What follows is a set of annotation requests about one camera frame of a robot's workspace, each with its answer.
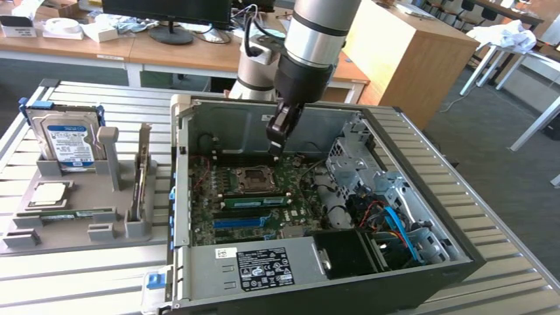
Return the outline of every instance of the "computer monitor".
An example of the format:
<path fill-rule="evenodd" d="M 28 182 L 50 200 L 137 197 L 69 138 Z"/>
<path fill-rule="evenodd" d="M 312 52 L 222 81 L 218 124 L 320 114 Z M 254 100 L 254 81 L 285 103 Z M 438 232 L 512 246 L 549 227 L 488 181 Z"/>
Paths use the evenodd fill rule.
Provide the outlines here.
<path fill-rule="evenodd" d="M 212 24 L 226 29 L 230 20 L 230 0 L 102 0 L 102 12 L 169 21 L 168 27 L 149 30 L 149 36 L 158 42 L 184 45 L 192 35 L 173 28 L 173 22 Z"/>

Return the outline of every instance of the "slotted metal surface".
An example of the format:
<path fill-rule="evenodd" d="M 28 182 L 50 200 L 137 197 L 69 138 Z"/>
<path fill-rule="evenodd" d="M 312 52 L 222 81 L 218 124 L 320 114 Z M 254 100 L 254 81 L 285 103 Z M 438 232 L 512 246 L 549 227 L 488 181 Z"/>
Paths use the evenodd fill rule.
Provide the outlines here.
<path fill-rule="evenodd" d="M 106 125 L 120 130 L 120 159 L 132 159 L 141 122 L 150 122 L 157 160 L 154 233 L 166 235 L 170 181 L 169 98 L 177 91 L 61 82 L 45 100 L 102 103 Z M 518 242 L 408 119 L 392 108 L 372 112 L 488 260 L 462 283 L 440 291 L 417 309 L 398 314 L 557 314 L 558 284 Z M 0 233 L 34 174 L 38 148 L 18 117 L 0 158 Z M 382 152 L 381 160 L 394 168 Z M 1 314 L 137 314 L 141 278 L 165 263 L 164 244 L 0 259 Z"/>

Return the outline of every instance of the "monitor stand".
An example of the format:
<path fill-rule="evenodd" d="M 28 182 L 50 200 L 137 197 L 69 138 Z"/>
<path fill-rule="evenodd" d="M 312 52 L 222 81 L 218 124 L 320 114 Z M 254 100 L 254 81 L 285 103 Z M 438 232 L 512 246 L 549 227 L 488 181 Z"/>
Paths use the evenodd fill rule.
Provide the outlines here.
<path fill-rule="evenodd" d="M 173 21 L 168 26 L 157 26 L 149 30 L 149 37 L 168 45 L 185 45 L 192 42 L 192 35 L 181 28 L 173 28 Z"/>

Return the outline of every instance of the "gray floor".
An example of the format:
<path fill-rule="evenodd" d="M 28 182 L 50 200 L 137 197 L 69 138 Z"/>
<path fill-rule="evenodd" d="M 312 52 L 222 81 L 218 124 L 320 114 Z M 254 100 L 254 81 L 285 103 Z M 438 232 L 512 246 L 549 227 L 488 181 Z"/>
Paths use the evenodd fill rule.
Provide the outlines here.
<path fill-rule="evenodd" d="M 0 59 L 0 70 L 0 134 L 17 114 L 18 98 L 30 96 L 41 78 L 126 84 L 125 72 L 114 69 Z M 461 74 L 442 106 L 458 97 L 469 74 L 466 70 Z M 182 82 L 193 89 L 201 89 L 204 84 L 196 77 Z M 560 190 L 548 183 L 560 173 L 560 142 L 538 134 L 520 152 L 505 149 L 533 120 L 517 100 L 481 88 L 449 112 L 436 114 L 426 132 L 441 151 L 458 160 L 457 169 L 466 181 L 560 278 L 560 240 L 554 237 L 560 228 Z"/>

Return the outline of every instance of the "green circuit board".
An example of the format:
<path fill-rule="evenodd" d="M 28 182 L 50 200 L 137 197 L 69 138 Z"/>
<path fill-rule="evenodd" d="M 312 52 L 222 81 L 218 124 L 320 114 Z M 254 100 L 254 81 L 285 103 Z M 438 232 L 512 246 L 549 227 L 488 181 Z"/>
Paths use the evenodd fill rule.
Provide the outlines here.
<path fill-rule="evenodd" d="M 305 191 L 301 195 L 298 185 L 301 175 L 310 165 L 293 155 L 284 156 L 272 166 L 244 164 L 240 167 L 220 166 L 209 157 L 192 158 L 189 176 L 193 185 L 200 181 L 192 191 L 190 231 L 194 245 L 298 237 L 306 231 L 320 230 L 321 206 L 317 193 L 305 185 L 304 180 L 301 186 Z M 270 177 L 257 178 L 256 182 L 260 185 L 257 188 L 268 186 L 266 192 L 273 196 L 261 197 L 262 192 L 240 189 L 240 173 L 248 174 L 254 169 L 269 171 Z M 249 182 L 244 188 L 253 188 Z M 284 202 L 266 203 L 272 199 L 282 199 Z M 264 225 L 214 228 L 216 215 L 230 215 L 232 219 L 225 220 L 242 220 L 246 213 L 258 213 L 258 217 L 265 217 Z"/>

